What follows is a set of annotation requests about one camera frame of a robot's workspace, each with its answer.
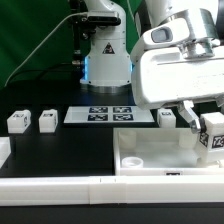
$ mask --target white container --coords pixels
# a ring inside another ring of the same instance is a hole
[[[124,147],[120,136],[125,132],[136,133],[135,148]],[[197,135],[188,128],[115,128],[115,173],[117,176],[223,175],[223,168],[198,166],[196,139]],[[131,158],[139,159],[143,165],[138,166],[140,163]]]

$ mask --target small white block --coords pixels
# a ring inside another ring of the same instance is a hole
[[[44,110],[39,118],[40,133],[53,133],[58,124],[57,110]]]
[[[8,132],[22,134],[29,127],[31,113],[29,110],[16,111],[7,119]]]
[[[9,138],[0,138],[0,168],[11,153]]]
[[[220,112],[202,114],[209,135],[222,135],[224,133],[224,115]]]
[[[199,134],[195,151],[206,163],[224,159],[224,115],[210,113],[201,117],[205,119],[207,131]]]
[[[161,108],[157,111],[157,123],[161,128],[175,128],[176,117],[170,109]]]

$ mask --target black cable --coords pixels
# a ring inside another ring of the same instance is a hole
[[[56,65],[53,65],[47,69],[29,69],[29,70],[23,70],[20,72],[15,73],[12,77],[10,77],[10,79],[8,80],[8,83],[10,83],[15,77],[24,74],[24,73],[28,73],[28,72],[41,72],[36,80],[40,80],[46,73],[48,72],[72,72],[72,71],[68,71],[68,70],[55,70],[56,68],[59,67],[63,67],[63,66],[67,66],[67,65],[72,65],[72,63],[59,63]]]
[[[72,63],[59,63],[59,64],[56,64],[56,65],[53,65],[49,68],[47,68],[47,70],[43,70],[37,77],[35,80],[40,80],[46,73],[48,73],[49,71],[48,70],[54,70],[56,68],[60,68],[60,67],[63,67],[63,66],[67,66],[67,65],[72,65]]]

